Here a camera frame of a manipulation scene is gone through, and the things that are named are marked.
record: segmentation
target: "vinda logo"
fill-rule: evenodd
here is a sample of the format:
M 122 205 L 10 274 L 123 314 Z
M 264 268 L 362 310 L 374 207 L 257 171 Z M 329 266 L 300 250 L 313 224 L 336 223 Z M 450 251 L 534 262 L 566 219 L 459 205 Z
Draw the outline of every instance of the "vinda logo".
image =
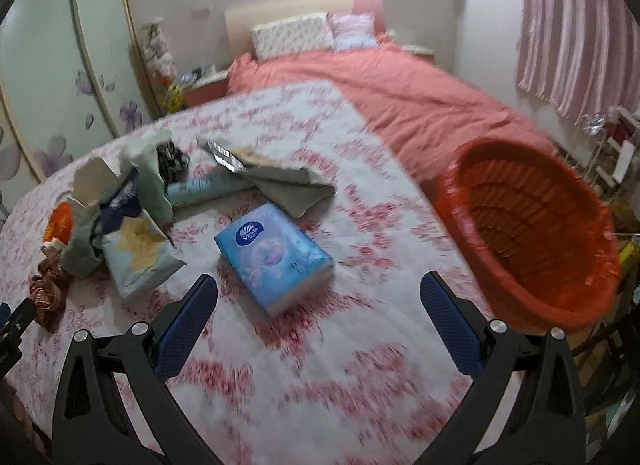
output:
M 261 223 L 250 221 L 242 225 L 236 232 L 236 243 L 241 247 L 245 247 L 254 242 L 254 239 L 264 230 Z

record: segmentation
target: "headboard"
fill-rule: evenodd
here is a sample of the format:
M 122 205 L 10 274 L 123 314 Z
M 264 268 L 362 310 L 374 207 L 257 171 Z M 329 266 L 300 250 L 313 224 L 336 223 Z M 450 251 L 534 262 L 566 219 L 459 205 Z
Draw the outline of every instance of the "headboard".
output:
M 312 12 L 372 12 L 376 16 L 376 32 L 386 31 L 382 0 L 263 0 L 232 7 L 225 12 L 226 34 L 232 57 L 252 51 L 252 26 Z

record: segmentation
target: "silver bolt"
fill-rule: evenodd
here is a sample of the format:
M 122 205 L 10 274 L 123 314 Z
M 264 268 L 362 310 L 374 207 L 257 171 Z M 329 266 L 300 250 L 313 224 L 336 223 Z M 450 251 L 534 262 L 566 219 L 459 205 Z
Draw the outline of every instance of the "silver bolt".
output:
M 146 322 L 137 322 L 131 327 L 131 333 L 133 335 L 144 335 L 149 329 L 149 325 Z
M 551 337 L 553 337 L 556 340 L 562 340 L 564 339 L 564 331 L 562 331 L 560 328 L 552 328 Z
M 489 324 L 489 327 L 491 328 L 492 331 L 495 331 L 495 333 L 505 333 L 508 330 L 508 327 L 505 321 L 500 319 L 492 320 L 491 323 Z
M 89 332 L 87 330 L 80 330 L 80 331 L 76 331 L 74 335 L 74 340 L 76 342 L 84 342 L 87 337 L 89 337 Z

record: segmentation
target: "pink striped curtain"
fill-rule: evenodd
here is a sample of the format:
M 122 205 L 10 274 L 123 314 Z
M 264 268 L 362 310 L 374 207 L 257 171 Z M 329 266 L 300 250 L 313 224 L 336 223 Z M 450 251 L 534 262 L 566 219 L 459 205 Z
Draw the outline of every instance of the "pink striped curtain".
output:
M 517 83 L 571 119 L 640 114 L 640 27 L 624 0 L 524 0 Z

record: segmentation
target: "orange plastic basket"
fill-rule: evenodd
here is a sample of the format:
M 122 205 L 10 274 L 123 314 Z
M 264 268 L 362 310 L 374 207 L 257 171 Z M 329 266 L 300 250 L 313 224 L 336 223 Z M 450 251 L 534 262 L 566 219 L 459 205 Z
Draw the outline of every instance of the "orange plastic basket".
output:
M 434 203 L 494 314 L 525 331 L 579 331 L 609 309 L 620 267 L 609 210 L 536 148 L 462 146 Z

